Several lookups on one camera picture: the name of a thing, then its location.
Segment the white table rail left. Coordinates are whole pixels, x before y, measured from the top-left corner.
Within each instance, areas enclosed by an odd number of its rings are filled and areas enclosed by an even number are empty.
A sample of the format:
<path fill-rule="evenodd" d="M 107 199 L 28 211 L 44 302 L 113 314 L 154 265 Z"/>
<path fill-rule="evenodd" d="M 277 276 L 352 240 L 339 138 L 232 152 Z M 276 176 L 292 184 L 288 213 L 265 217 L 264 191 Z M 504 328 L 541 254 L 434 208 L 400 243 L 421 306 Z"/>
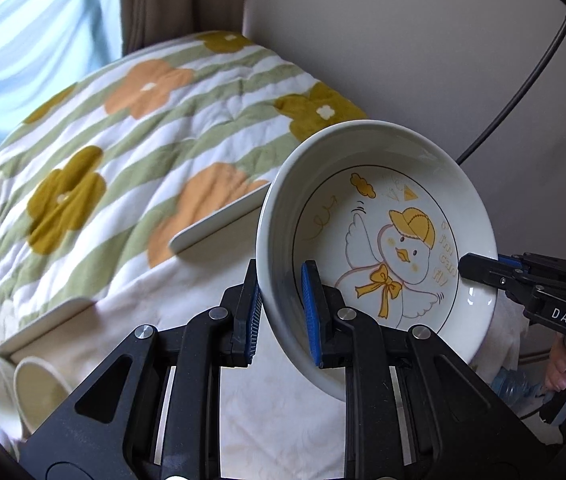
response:
<path fill-rule="evenodd" d="M 28 322 L 22 330 L 3 341 L 0 344 L 0 356 L 4 358 L 12 356 L 13 353 L 20 351 L 21 348 L 51 332 L 51 330 L 74 318 L 75 315 L 92 307 L 95 303 L 94 300 L 85 297 L 70 298 L 64 301 L 35 321 Z"/>

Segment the light blue sheer curtain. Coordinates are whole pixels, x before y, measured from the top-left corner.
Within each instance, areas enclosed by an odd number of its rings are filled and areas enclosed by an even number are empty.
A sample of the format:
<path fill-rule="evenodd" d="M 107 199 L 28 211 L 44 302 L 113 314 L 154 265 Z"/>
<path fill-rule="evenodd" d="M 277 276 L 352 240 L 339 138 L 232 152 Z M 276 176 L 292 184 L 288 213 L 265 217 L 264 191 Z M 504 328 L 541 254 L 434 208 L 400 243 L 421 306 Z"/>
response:
<path fill-rule="evenodd" d="M 123 55 L 120 0 L 0 0 L 0 143 L 46 99 Z"/>

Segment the cream patterned tablecloth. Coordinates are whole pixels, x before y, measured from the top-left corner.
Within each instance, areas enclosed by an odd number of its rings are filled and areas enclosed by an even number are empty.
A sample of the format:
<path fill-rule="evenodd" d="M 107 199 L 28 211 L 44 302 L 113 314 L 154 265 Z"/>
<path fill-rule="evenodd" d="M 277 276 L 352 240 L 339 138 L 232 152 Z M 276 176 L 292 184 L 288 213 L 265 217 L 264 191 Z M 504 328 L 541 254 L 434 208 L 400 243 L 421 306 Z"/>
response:
<path fill-rule="evenodd" d="M 204 238 L 14 352 L 12 360 L 38 356 L 78 385 L 137 326 L 167 330 L 187 323 L 243 281 L 255 252 L 258 218 L 253 211 Z M 344 403 L 300 374 L 262 320 L 253 364 L 221 372 L 223 475 L 337 478 L 344 469 L 344 446 Z"/>

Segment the white table rail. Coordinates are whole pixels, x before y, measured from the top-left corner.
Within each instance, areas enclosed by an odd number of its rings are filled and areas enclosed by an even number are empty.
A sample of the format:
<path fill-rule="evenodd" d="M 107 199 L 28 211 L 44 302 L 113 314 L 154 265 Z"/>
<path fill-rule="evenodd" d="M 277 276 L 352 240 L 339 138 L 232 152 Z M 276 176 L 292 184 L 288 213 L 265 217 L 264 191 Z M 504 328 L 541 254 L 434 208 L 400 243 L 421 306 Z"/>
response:
<path fill-rule="evenodd" d="M 12 356 L 13 353 L 20 351 L 21 348 L 51 332 L 51 330 L 74 318 L 75 315 L 92 307 L 95 303 L 94 300 L 85 297 L 70 298 L 64 301 L 35 321 L 28 322 L 22 330 L 3 341 L 0 344 L 0 356 L 4 358 Z"/>
<path fill-rule="evenodd" d="M 169 248 L 174 255 L 180 254 L 187 248 L 204 240 L 205 237 L 225 228 L 232 222 L 239 220 L 250 212 L 260 208 L 269 190 L 269 185 L 264 185 L 242 196 L 233 203 L 223 206 L 210 216 L 198 220 L 176 234 L 169 242 Z"/>

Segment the white duck picture plate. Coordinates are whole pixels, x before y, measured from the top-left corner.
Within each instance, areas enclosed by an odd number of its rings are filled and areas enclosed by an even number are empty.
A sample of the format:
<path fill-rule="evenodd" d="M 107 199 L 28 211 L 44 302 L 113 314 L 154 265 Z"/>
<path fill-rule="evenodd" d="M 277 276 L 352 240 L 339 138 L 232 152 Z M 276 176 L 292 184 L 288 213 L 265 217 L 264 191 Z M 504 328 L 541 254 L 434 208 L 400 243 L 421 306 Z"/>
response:
<path fill-rule="evenodd" d="M 463 256 L 496 257 L 486 208 L 464 171 L 425 136 L 391 122 L 327 127 L 283 162 L 260 211 L 256 264 L 269 324 L 309 382 L 335 399 L 345 375 L 315 365 L 300 269 L 379 325 L 423 324 L 465 361 L 488 333 L 496 291 L 464 280 Z"/>

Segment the cream duck bowl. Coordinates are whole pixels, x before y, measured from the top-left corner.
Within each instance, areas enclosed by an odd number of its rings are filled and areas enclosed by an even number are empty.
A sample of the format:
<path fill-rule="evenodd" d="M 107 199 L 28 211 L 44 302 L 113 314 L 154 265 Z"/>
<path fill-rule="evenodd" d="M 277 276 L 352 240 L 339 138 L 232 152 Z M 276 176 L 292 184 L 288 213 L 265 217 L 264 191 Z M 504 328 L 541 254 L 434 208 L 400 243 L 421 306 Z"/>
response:
<path fill-rule="evenodd" d="M 29 356 L 16 366 L 13 389 L 21 418 L 33 434 L 70 395 L 73 386 L 48 361 Z"/>

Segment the white table rail right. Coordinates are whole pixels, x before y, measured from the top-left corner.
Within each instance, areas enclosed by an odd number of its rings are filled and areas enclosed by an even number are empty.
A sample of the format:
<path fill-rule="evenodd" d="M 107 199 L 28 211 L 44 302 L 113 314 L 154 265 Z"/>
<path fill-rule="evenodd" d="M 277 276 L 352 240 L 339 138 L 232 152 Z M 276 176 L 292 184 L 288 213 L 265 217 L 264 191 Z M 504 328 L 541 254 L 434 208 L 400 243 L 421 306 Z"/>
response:
<path fill-rule="evenodd" d="M 250 212 L 260 208 L 269 190 L 269 185 L 264 185 L 242 196 L 233 203 L 223 206 L 210 216 L 198 220 L 176 234 L 169 242 L 169 248 L 174 255 L 180 254 L 187 248 L 204 240 L 205 237 L 225 228 L 232 222 L 239 220 Z"/>

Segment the floral striped bed quilt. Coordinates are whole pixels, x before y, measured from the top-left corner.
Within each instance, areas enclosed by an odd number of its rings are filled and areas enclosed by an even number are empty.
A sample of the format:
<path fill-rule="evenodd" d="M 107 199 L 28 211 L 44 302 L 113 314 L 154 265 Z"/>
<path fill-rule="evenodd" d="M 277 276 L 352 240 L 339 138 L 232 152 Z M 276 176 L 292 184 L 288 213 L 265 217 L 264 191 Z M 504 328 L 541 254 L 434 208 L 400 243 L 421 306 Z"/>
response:
<path fill-rule="evenodd" d="M 52 96 L 0 144 L 0 344 L 149 274 L 176 234 L 268 184 L 309 136 L 362 117 L 237 32 L 157 44 Z"/>

